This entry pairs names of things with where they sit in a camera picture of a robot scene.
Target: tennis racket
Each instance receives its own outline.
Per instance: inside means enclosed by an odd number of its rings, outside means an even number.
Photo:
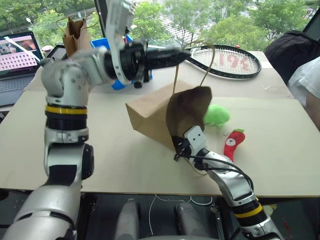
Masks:
[[[209,46],[189,48],[191,56],[188,61],[207,71],[213,57]],[[261,71],[259,60],[251,53],[226,45],[215,45],[215,55],[210,73],[232,79],[249,79]]]

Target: paper bag handle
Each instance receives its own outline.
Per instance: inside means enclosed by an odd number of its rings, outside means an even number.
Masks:
[[[65,33],[65,31],[58,25],[58,22],[60,22],[60,21],[62,21],[62,20],[65,20],[66,18],[70,18],[72,15],[73,15],[73,17],[72,17],[71,19],[74,19],[74,18],[76,17],[76,14],[75,14],[75,13],[72,13],[72,14],[70,14],[70,15],[68,15],[68,16],[64,16],[63,18],[58,19],[58,20],[55,22],[56,26],[57,26],[63,33]]]
[[[98,15],[98,18],[97,18],[95,24],[93,24],[93,25],[91,25],[91,26],[86,26],[86,27],[84,27],[84,28],[81,28],[80,32],[81,32],[83,29],[89,29],[89,28],[92,28],[92,27],[94,27],[95,25],[97,25],[97,23],[99,22],[99,14],[98,14],[96,11],[90,12],[90,13],[85,17],[85,20],[87,21],[87,18],[88,18],[91,14],[93,14],[93,13],[96,13],[96,14]]]
[[[210,63],[210,65],[209,65],[207,71],[205,72],[205,74],[204,74],[204,76],[203,76],[203,79],[202,79],[202,81],[201,81],[201,83],[200,83],[200,85],[199,85],[199,86],[201,86],[201,85],[204,83],[204,81],[205,81],[205,79],[206,79],[206,77],[207,77],[207,75],[208,75],[208,73],[209,73],[209,71],[210,71],[210,68],[211,68],[212,64],[214,63],[216,51],[215,51],[215,46],[214,46],[213,44],[208,44],[208,43],[206,43],[206,42],[192,41],[191,43],[188,43],[188,44],[194,44],[194,43],[197,43],[197,44],[205,44],[205,45],[207,45],[209,48],[212,48],[212,51],[213,51],[211,63]],[[174,76],[174,81],[173,81],[173,92],[172,92],[172,95],[175,94],[175,91],[176,91],[178,71],[179,71],[179,64],[175,67],[175,76]]]
[[[90,13],[85,17],[85,20],[87,20],[87,18],[88,18],[92,13],[94,13],[94,12],[96,12],[96,11],[90,12]],[[76,17],[76,14],[75,14],[75,13],[72,13],[72,14],[70,14],[70,15],[68,15],[68,16],[64,16],[63,18],[60,18],[59,20],[57,20],[57,21],[55,22],[56,26],[57,26],[63,33],[65,33],[65,31],[58,25],[58,22],[60,22],[60,21],[62,21],[62,20],[65,20],[66,18],[70,18],[72,15],[73,15],[73,17],[72,17],[71,19],[73,20],[73,19]],[[98,19],[97,19],[97,21],[95,22],[95,24],[93,24],[93,25],[91,25],[91,26],[86,26],[86,27],[82,28],[82,29],[80,30],[80,32],[81,32],[83,29],[92,28],[93,26],[97,25],[98,22],[99,22],[99,16],[98,16]]]

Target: laptop keyboard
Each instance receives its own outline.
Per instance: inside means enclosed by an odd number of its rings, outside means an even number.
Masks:
[[[0,81],[0,93],[24,89],[33,78],[33,76],[27,76]]]

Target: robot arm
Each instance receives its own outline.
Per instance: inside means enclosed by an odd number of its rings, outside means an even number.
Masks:
[[[270,216],[265,214],[258,202],[252,183],[245,175],[229,171],[236,171],[236,168],[231,166],[232,161],[229,158],[207,150],[201,128],[192,127],[184,137],[185,141],[179,154],[184,154],[185,149],[190,148],[189,161],[197,169],[206,170],[210,178],[218,184],[239,222],[243,235],[248,239],[284,240]]]
[[[78,52],[66,61],[45,62],[41,79],[47,90],[44,170],[48,179],[27,198],[4,240],[77,238],[82,180],[94,171],[93,147],[86,144],[90,90],[113,84],[119,73],[141,87],[146,71],[175,66],[190,55],[180,49],[146,50],[145,43],[133,42],[113,47],[119,58],[100,47]]]
[[[131,0],[110,0],[107,2],[107,8],[110,14],[107,15],[106,19],[106,37],[112,54],[115,74],[123,85],[128,85],[130,80],[124,73],[121,65],[121,54],[118,50],[125,47],[123,36],[131,30],[136,6]]]

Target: green plush toy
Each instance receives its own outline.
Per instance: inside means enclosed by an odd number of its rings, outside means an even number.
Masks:
[[[212,104],[208,107],[208,110],[203,118],[205,124],[217,127],[222,127],[229,120],[230,113],[228,110],[216,104]]]

